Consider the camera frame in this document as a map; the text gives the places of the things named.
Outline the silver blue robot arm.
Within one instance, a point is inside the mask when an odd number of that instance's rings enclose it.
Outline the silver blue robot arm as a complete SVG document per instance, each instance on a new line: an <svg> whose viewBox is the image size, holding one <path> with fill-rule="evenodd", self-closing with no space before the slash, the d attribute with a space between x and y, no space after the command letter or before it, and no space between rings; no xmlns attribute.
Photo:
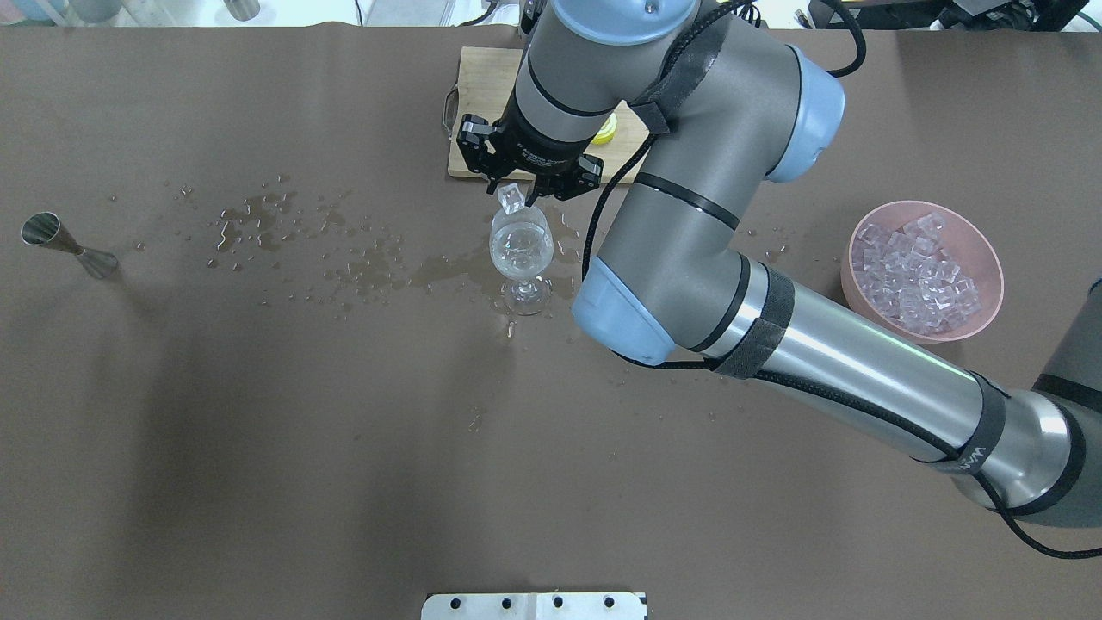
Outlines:
<svg viewBox="0 0 1102 620"><path fill-rule="evenodd" d="M838 133L841 78L744 19L744 1L523 1L526 46L503 115L461 117L466 168L493 192L597 188L586 150L619 104L647 137L606 182L584 240L573 318L633 365L700 369L799 394L952 476L1016 537L1022 522L1099 527L1099 285L1028 391L1006 391L732 247L764 181L795 181Z"/></svg>

